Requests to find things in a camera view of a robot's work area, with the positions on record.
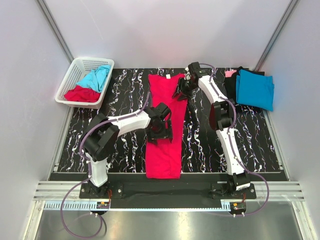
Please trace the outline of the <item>red t-shirt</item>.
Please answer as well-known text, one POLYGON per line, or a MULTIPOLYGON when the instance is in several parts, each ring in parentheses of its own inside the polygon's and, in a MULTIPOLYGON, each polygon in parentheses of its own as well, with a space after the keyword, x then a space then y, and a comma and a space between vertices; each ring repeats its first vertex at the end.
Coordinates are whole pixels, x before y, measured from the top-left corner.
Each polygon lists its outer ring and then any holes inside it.
POLYGON ((179 73, 167 78, 156 74, 148 76, 152 105, 166 104, 171 110, 173 139, 148 142, 145 153, 145 171, 148 179, 179 179, 182 171, 182 141, 187 100, 173 98, 178 81, 185 75, 179 73))

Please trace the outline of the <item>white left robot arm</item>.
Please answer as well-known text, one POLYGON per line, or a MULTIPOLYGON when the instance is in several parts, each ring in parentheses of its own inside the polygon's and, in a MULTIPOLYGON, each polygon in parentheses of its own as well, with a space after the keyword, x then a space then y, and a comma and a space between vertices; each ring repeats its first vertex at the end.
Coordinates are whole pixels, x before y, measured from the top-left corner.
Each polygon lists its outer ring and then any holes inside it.
POLYGON ((156 107, 144 107, 132 113, 107 117, 96 115, 83 132, 80 155, 88 162, 90 192, 97 198, 108 193, 107 159, 118 137, 145 130, 147 141, 157 145, 158 140, 173 140, 172 111, 163 102, 156 107))

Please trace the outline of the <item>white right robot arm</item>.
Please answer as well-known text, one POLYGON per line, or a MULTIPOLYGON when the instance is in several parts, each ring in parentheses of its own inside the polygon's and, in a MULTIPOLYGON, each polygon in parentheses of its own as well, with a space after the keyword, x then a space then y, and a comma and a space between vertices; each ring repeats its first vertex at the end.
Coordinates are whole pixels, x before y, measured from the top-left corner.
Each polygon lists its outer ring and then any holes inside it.
POLYGON ((236 109, 199 62, 192 62, 185 68, 184 77, 179 78, 172 95, 178 101, 191 98, 194 89, 201 89, 210 102, 209 125, 216 132, 226 159, 227 192, 232 198, 244 194, 251 182, 245 169, 235 139, 236 109))

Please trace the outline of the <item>folded black t-shirt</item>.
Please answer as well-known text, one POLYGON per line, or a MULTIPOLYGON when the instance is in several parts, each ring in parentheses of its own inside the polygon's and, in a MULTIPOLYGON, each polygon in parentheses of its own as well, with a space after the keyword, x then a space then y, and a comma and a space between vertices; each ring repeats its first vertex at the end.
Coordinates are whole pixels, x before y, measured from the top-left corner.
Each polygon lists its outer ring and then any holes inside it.
POLYGON ((244 68, 242 66, 240 66, 236 69, 231 69, 231 70, 237 70, 237 72, 234 73, 232 75, 232 77, 225 77, 224 76, 224 87, 226 90, 226 96, 229 99, 232 99, 234 101, 235 105, 237 105, 238 103, 237 103, 237 91, 236 91, 236 82, 237 82, 236 78, 239 75, 239 71, 245 70, 249 73, 260 75, 260 76, 264 76, 265 72, 264 71, 252 71, 249 68, 244 68))

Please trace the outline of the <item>folded pink t-shirt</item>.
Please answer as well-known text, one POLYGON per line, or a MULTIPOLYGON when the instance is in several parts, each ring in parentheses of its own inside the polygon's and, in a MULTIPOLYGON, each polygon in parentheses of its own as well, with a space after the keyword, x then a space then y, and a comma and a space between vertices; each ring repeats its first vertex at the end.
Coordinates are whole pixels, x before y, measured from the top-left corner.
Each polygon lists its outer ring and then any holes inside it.
POLYGON ((237 72, 237 70, 226 70, 226 71, 224 72, 224 75, 225 75, 226 78, 230 78, 230 77, 232 77, 232 75, 233 75, 234 73, 236 73, 236 72, 237 72))

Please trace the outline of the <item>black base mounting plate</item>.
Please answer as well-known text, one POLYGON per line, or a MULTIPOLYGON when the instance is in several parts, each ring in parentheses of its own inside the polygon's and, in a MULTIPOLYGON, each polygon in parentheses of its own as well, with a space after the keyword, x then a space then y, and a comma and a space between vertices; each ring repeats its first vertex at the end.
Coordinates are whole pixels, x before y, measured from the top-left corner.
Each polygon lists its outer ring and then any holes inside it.
POLYGON ((179 179, 148 179, 144 173, 110 173, 100 188, 83 183, 81 199, 100 202, 111 198, 111 208, 182 210, 220 208, 221 201, 256 200, 253 184, 232 192, 225 173, 183 173, 179 179))

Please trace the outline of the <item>folded blue t-shirt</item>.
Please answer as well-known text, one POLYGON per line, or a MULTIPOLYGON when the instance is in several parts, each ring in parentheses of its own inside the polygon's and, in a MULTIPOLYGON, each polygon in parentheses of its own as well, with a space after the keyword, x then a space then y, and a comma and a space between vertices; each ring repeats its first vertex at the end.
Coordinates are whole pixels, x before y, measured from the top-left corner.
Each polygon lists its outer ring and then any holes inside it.
POLYGON ((240 69, 236 76, 236 102, 273 111, 274 88, 272 76, 240 69))

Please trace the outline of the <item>light blue shirt in basket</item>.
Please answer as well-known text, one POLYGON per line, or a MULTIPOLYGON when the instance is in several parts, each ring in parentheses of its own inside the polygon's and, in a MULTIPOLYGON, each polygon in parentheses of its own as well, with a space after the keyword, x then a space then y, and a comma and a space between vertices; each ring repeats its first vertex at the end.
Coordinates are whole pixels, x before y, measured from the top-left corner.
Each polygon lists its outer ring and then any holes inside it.
POLYGON ((76 85, 82 88, 92 89, 97 93, 102 93, 106 79, 110 73, 110 65, 102 65, 97 69, 91 70, 82 80, 76 85))

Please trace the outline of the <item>red shirt in basket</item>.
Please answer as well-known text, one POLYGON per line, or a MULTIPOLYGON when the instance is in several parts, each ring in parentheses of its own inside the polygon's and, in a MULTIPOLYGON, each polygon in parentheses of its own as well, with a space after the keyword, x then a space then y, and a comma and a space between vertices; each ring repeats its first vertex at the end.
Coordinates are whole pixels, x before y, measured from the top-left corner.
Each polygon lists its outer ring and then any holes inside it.
POLYGON ((100 93, 91 88, 85 88, 77 85, 74 89, 69 90, 65 95, 65 99, 71 102, 94 103, 100 98, 100 93))

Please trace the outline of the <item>white plastic laundry basket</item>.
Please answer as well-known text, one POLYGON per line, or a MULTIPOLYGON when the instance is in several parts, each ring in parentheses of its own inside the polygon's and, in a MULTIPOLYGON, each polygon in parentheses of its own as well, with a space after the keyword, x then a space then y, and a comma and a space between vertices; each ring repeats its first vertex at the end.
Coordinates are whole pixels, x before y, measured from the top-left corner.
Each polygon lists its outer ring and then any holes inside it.
POLYGON ((100 109, 103 104, 103 100, 107 92, 109 82, 111 80, 114 66, 115 66, 115 62, 112 59, 108 59, 108 58, 88 57, 88 56, 75 58, 71 62, 57 90, 57 93, 55 95, 55 101, 57 103, 65 104, 69 107, 74 107, 74 108, 85 108, 85 109, 96 109, 96 110, 100 109), (81 101, 66 100, 65 94, 69 90, 74 89, 76 87, 76 84, 79 81, 81 81, 87 74, 89 74, 91 70, 96 70, 98 67, 105 66, 105 65, 108 65, 110 67, 110 70, 109 70, 109 74, 106 76, 102 93, 100 94, 100 97, 96 102, 81 102, 81 101))

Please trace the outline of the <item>aluminium frame rail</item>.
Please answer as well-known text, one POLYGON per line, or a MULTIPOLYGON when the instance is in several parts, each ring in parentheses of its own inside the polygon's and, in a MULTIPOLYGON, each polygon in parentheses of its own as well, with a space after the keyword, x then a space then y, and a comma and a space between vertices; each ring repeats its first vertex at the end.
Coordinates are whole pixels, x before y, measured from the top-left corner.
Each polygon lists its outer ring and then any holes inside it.
MULTIPOLYGON (((230 212, 233 203, 241 202, 238 198, 219 196, 203 197, 197 194, 185 195, 134 195, 125 198, 123 187, 116 187, 112 195, 98 199, 94 197, 81 198, 80 186, 71 190, 75 182, 41 181, 34 194, 34 201, 43 201, 47 210, 66 211, 129 211, 129 212, 230 212)), ((254 182, 246 194, 246 202, 262 204, 269 202, 302 202, 304 196, 297 182, 254 182)))

